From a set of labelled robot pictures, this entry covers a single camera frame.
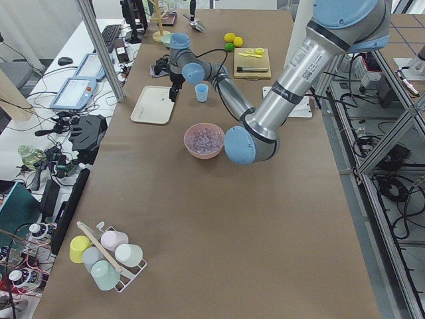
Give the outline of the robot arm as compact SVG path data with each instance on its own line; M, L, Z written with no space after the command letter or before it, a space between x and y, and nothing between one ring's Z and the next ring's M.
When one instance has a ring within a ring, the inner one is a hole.
M210 82L230 114L239 121L225 134L227 157L241 165L266 161L279 149L278 128L335 56L386 46L390 16L390 1L314 1L305 39L258 108L236 87L225 67L196 57L190 49L189 36L175 33L170 40L173 85L169 98L176 101L184 82Z

